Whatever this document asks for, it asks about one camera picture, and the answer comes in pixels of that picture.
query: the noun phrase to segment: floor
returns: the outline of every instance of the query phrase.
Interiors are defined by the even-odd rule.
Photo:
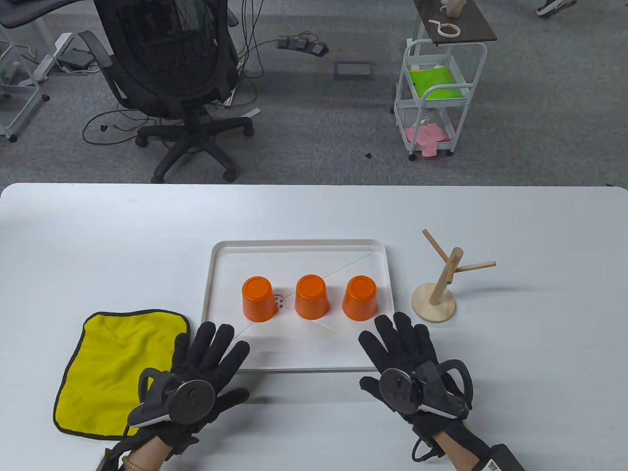
[[[413,29],[410,0],[265,0],[256,36],[310,30],[330,47],[323,58],[261,46],[264,77],[254,104],[217,112],[238,116],[254,107],[255,136],[234,131],[218,143],[240,165],[238,183],[335,185],[628,185],[628,0],[580,0],[550,19],[534,0],[479,0],[499,37],[452,157],[409,162],[389,113],[404,39]],[[234,0],[233,10],[239,12]],[[53,31],[95,29],[93,5],[79,2],[48,17]],[[29,40],[30,31],[14,31]],[[234,29],[236,42],[241,30]],[[462,57],[463,67],[473,56]],[[370,82],[339,82],[333,64],[374,65]],[[259,66],[252,59],[248,71]],[[94,115],[115,109],[101,74],[54,75],[44,104],[19,141],[0,139],[0,189],[17,181],[146,183],[163,153],[159,142],[113,146],[83,142]],[[237,103],[254,95],[245,85]],[[89,139],[130,137],[97,119]],[[100,126],[107,125],[106,131]],[[222,183],[206,154],[185,159],[169,183]]]

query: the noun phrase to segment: sneaker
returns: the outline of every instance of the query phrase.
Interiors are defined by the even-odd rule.
[[[536,9],[538,16],[551,16],[565,8],[574,6],[577,0],[546,0],[545,5]]]

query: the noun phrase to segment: pink paper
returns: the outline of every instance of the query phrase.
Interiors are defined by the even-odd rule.
[[[406,138],[412,142],[414,137],[414,126],[404,129]],[[451,141],[440,127],[432,122],[427,126],[419,128],[419,134],[416,137],[416,143],[421,147],[423,157],[434,157],[438,151],[439,142]]]

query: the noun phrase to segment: black mesh office chair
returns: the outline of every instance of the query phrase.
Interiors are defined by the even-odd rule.
[[[135,143],[150,136],[174,142],[151,183],[192,147],[199,147],[225,168],[222,178],[237,178],[233,161],[211,139],[236,127],[253,135],[251,118],[201,123],[204,105],[224,102],[238,79],[237,53],[227,31],[227,0],[95,0],[114,52],[108,55],[91,31],[79,33],[94,54],[122,106],[149,116],[182,119],[182,126],[145,126]]]

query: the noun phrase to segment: white plastic tray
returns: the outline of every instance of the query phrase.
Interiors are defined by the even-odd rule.
[[[308,321],[295,311],[296,282],[306,274],[325,280],[329,312]],[[229,323],[237,340],[251,353],[245,370],[373,371],[357,337],[375,332],[373,319],[355,322],[342,311],[351,278],[366,275],[377,285],[377,313],[394,312],[386,249],[370,240],[221,242],[212,251],[203,319]],[[265,323],[253,323],[242,313],[242,284],[264,276],[283,307]]]

